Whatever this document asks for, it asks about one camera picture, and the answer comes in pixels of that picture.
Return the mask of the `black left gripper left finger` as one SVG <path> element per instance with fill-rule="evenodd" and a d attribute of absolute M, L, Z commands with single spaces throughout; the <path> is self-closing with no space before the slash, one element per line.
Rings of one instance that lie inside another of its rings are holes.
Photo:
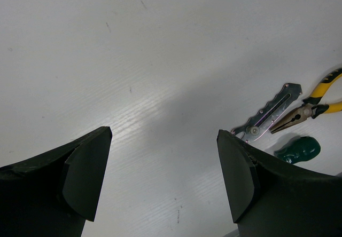
<path fill-rule="evenodd" d="M 99 127 L 1 167 L 1 236 L 81 236 L 95 219 L 111 140 Z"/>

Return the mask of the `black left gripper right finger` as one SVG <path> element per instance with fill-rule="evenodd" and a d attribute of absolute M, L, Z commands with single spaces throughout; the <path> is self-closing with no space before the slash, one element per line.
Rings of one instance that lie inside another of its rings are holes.
<path fill-rule="evenodd" d="M 226 130 L 217 148 L 240 236 L 341 236 L 341 178 L 281 161 Z"/>

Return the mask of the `yellow black combination pliers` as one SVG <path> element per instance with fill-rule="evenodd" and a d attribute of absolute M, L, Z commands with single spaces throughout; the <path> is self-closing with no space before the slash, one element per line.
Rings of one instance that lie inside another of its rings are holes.
<path fill-rule="evenodd" d="M 306 121 L 309 117 L 315 119 L 321 114 L 341 112 L 341 101 L 333 104 L 320 104 L 323 96 L 339 78 L 341 78 L 341 67 L 334 69 L 322 78 L 310 96 L 302 101 L 302 105 L 291 110 L 282 119 L 280 119 L 273 127 L 270 128 L 270 133 L 275 134 L 285 130 Z"/>

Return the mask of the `green stubby screwdriver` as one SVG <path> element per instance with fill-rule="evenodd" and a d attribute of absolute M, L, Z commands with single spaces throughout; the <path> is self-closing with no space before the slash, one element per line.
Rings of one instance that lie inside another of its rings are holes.
<path fill-rule="evenodd" d="M 319 142 L 313 137 L 304 136 L 287 143 L 282 149 L 274 151 L 274 156 L 289 164 L 296 164 L 312 160 L 320 152 Z"/>

